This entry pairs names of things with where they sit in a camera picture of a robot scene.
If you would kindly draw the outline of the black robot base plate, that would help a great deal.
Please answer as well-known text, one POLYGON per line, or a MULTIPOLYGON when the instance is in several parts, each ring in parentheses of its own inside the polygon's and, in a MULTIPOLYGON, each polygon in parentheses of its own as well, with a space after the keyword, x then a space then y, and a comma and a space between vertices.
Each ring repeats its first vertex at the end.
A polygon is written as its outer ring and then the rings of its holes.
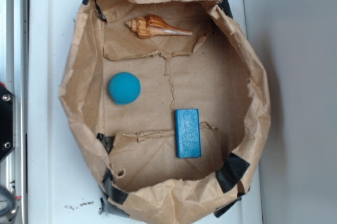
POLYGON ((15 96, 1 82, 1 162, 15 148, 14 140, 14 101, 15 96))

